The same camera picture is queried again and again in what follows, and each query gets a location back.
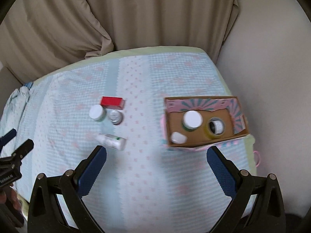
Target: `curtain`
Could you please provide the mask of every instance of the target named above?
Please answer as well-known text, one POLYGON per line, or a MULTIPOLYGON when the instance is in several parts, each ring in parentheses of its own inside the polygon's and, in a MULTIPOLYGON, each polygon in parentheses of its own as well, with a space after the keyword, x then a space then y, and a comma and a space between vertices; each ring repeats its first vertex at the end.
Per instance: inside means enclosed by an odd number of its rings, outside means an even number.
POLYGON ((0 60, 21 81, 84 58, 145 46, 195 46, 216 62, 236 0, 16 0, 0 60))

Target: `pink strap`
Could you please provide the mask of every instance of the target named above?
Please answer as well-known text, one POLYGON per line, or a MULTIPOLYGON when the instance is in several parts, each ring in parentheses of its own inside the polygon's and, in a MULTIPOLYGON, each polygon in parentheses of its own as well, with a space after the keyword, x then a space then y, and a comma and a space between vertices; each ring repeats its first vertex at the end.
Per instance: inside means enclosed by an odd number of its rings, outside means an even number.
POLYGON ((254 154, 257 155, 257 164, 256 164, 256 167, 258 167, 261 163, 261 156, 260 156, 260 153, 259 151, 254 151, 254 154))

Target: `human hand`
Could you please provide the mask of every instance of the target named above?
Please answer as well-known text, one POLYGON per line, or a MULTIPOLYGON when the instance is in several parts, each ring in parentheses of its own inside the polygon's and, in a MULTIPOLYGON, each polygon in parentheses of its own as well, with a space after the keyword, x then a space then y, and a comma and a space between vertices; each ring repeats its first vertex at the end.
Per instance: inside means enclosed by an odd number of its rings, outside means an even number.
POLYGON ((0 204, 4 204, 7 199, 12 203, 13 207, 20 211, 21 210, 21 204, 17 198, 16 191, 11 187, 5 187, 0 191, 0 204))

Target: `small red carton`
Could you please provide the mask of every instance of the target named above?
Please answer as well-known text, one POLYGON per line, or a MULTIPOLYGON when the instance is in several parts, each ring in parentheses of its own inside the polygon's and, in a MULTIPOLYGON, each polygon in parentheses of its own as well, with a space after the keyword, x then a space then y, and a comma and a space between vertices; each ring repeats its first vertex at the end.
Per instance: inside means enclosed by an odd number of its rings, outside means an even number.
POLYGON ((124 103, 125 101, 121 97, 103 96, 100 104, 106 109, 123 110, 124 103))

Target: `wall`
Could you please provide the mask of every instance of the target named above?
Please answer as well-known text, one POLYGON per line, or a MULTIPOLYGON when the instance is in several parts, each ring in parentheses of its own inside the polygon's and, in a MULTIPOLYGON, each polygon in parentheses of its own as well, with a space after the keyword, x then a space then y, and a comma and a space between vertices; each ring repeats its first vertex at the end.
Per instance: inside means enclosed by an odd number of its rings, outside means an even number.
POLYGON ((217 67, 239 96, 287 212, 311 206, 311 23, 296 0, 238 0, 217 67))

